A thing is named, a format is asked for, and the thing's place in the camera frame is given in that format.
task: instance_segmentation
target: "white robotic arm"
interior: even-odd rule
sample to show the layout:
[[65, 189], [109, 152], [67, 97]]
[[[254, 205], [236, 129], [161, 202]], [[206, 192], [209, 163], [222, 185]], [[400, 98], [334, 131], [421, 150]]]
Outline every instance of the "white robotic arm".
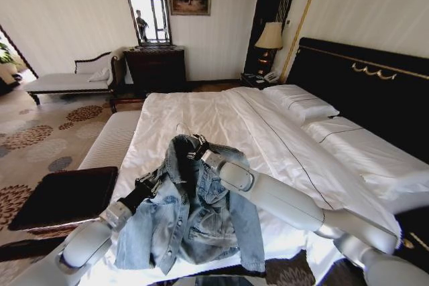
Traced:
[[368, 285], [429, 285], [429, 275], [423, 270], [391, 256], [397, 237], [377, 223], [345, 209], [319, 208], [301, 191], [243, 164], [227, 162], [210, 150], [201, 160], [219, 175], [226, 189], [297, 229], [333, 239], [337, 249], [363, 269]]
[[[348, 210], [319, 208], [310, 196], [243, 164], [231, 163], [205, 149], [199, 158], [219, 175], [226, 189], [241, 194], [260, 208], [297, 229], [310, 230], [334, 245], [364, 270], [370, 286], [429, 285], [429, 275], [390, 254], [396, 236], [384, 227]], [[126, 198], [111, 204], [99, 222], [83, 224], [47, 257], [13, 282], [22, 285], [76, 285], [111, 245], [112, 231], [120, 231], [146, 198], [156, 195], [160, 182], [145, 180]]]

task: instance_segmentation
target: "mirror frame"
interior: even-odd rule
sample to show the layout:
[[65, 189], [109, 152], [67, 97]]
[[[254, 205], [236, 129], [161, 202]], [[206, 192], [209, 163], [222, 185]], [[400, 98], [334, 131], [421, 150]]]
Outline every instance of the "mirror frame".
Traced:
[[[128, 6], [129, 6], [129, 10], [131, 12], [131, 17], [133, 19], [133, 25], [134, 25], [134, 30], [135, 30], [135, 36], [137, 37], [137, 41], [139, 46], [142, 45], [142, 42], [140, 40], [140, 35], [139, 35], [139, 30], [137, 28], [137, 24], [135, 22], [135, 17], [134, 17], [134, 11], [133, 11], [133, 6], [131, 5], [131, 0], [128, 0]], [[173, 44], [173, 37], [172, 37], [172, 29], [171, 29], [171, 23], [170, 23], [170, 2], [169, 0], [166, 0], [166, 16], [167, 16], [167, 23], [168, 23], [168, 35], [170, 36], [170, 39], [168, 42], [164, 42], [164, 43], [148, 43], [152, 46], [154, 45], [163, 45], [163, 44], [168, 44], [168, 45], [172, 45]]]

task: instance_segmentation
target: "telephone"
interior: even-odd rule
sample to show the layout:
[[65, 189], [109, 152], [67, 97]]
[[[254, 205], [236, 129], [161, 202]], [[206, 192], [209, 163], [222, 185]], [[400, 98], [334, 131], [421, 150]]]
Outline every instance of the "telephone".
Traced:
[[265, 75], [263, 78], [269, 83], [276, 83], [280, 77], [276, 71], [273, 71]]

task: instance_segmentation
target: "floor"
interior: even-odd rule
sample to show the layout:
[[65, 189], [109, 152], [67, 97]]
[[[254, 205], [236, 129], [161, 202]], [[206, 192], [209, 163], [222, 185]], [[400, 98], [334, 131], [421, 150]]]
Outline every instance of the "floor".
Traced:
[[[32, 79], [23, 73], [24, 83]], [[194, 83], [194, 92], [221, 91], [239, 86], [236, 82]], [[41, 95], [41, 105], [18, 86], [0, 96], [0, 245], [40, 238], [26, 232], [11, 232], [7, 225], [26, 198], [48, 173], [76, 169], [104, 124], [111, 116], [106, 94]], [[118, 104], [118, 111], [141, 109], [141, 103]], [[48, 233], [55, 236], [56, 231]], [[0, 285], [29, 266], [34, 259], [0, 263]], [[312, 285], [314, 277], [306, 253], [292, 260], [267, 261], [265, 279], [249, 279], [253, 285]], [[338, 262], [321, 285], [364, 285], [359, 273]]]

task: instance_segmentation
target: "jacket sleeve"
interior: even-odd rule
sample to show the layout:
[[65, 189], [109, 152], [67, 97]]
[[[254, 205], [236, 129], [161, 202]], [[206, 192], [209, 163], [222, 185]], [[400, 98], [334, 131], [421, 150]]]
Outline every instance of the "jacket sleeve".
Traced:
[[265, 271], [261, 224], [256, 206], [243, 196], [229, 193], [229, 212], [240, 248], [241, 265], [248, 271]]
[[150, 261], [154, 220], [153, 204], [141, 203], [125, 227], [119, 233], [116, 267], [120, 269], [153, 268]]

